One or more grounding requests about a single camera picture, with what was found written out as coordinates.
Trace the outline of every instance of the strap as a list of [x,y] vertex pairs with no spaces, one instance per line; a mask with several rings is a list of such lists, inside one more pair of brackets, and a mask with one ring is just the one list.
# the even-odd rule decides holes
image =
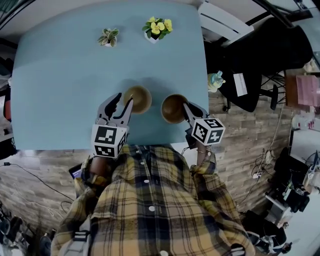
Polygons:
[[91,215],[82,223],[79,231],[74,233],[73,239],[61,247],[58,256],[88,256],[91,245],[90,219]]
[[246,251],[243,246],[236,247],[236,248],[231,249],[231,255],[232,256],[245,256]]

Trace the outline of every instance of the small succulent plant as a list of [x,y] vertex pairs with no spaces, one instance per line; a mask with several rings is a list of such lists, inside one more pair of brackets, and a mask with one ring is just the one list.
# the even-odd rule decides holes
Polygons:
[[102,36],[99,37],[98,43],[101,46],[109,45],[111,47],[115,47],[117,45],[117,35],[119,34],[119,30],[117,28],[114,29],[106,29],[102,30]]

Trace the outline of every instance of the potted plant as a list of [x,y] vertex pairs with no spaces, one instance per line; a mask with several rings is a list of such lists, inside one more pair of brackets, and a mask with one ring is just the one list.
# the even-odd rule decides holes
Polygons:
[[102,36],[99,37],[98,43],[101,46],[106,47],[115,47],[117,45],[117,35],[119,34],[119,30],[117,28],[114,29],[106,29],[102,30]]
[[165,35],[170,34],[173,28],[170,19],[163,20],[162,18],[151,17],[142,30],[144,31],[144,37],[155,44],[163,39]]

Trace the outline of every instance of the brown bowl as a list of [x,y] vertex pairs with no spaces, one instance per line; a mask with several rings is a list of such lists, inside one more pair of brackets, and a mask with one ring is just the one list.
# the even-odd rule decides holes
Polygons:
[[133,86],[124,93],[124,105],[126,105],[131,98],[133,98],[132,113],[134,114],[142,114],[151,106],[151,93],[140,85]]
[[172,94],[164,99],[161,105],[161,114],[169,124],[179,124],[185,120],[184,103],[187,103],[186,97],[180,94]]

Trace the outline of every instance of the shirt button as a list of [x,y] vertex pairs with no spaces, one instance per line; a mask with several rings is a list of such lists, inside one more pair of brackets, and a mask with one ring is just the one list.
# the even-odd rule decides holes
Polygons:
[[160,251],[161,256],[169,256],[169,253],[167,253],[165,250]]

